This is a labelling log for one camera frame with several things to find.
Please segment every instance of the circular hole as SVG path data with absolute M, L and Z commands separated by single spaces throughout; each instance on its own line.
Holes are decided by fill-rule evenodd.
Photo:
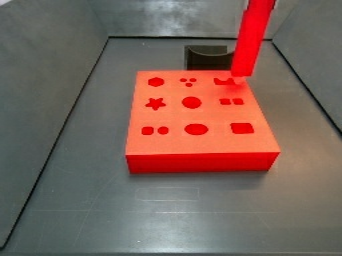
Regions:
M 183 103 L 184 107 L 191 108 L 191 109 L 195 109 L 202 105 L 202 101 L 196 97 L 186 97 L 182 100 L 182 103 Z
M 188 124 L 184 130 L 191 135 L 203 135 L 207 133 L 208 127 L 204 124 Z
M 168 134 L 168 128 L 166 126 L 162 126 L 158 128 L 158 132 L 159 134 L 166 135 Z

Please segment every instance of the small circular hole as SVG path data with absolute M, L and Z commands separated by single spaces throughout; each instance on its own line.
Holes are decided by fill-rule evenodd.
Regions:
M 158 128 L 158 133 L 162 135 L 168 134 L 168 128 L 166 126 L 162 126 Z

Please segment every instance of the oval hole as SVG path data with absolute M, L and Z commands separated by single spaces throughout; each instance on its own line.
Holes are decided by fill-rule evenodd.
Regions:
M 191 135 L 203 135 L 207 133 L 208 127 L 204 124 L 188 124 L 184 130 Z

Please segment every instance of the block side face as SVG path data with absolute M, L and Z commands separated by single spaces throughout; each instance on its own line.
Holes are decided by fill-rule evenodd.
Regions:
M 130 156 L 131 173 L 269 171 L 279 153 Z

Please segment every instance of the red shape hole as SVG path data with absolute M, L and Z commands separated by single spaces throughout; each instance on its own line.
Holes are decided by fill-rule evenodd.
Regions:
M 204 124 L 188 124 L 184 130 L 191 135 L 203 135 L 207 133 L 208 127 Z
M 142 128 L 142 134 L 143 135 L 152 135 L 154 134 L 154 127 L 151 127 L 151 126 L 144 126 L 143 128 Z
M 183 103 L 184 107 L 191 108 L 191 109 L 195 109 L 202 105 L 202 101 L 196 97 L 186 97 L 182 100 L 182 103 Z
M 164 84 L 164 79 L 160 77 L 154 77 L 148 80 L 148 85 L 158 87 Z
M 231 123 L 230 124 L 232 133 L 235 134 L 250 134 L 254 133 L 254 128 L 250 123 Z
M 240 99 L 240 98 L 232 99 L 232 102 L 235 105 L 243 105 L 243 99 Z
M 230 105 L 230 99 L 219 99 L 220 105 Z
M 168 134 L 168 128 L 166 126 L 162 126 L 158 128 L 158 132 L 159 134 L 166 135 Z

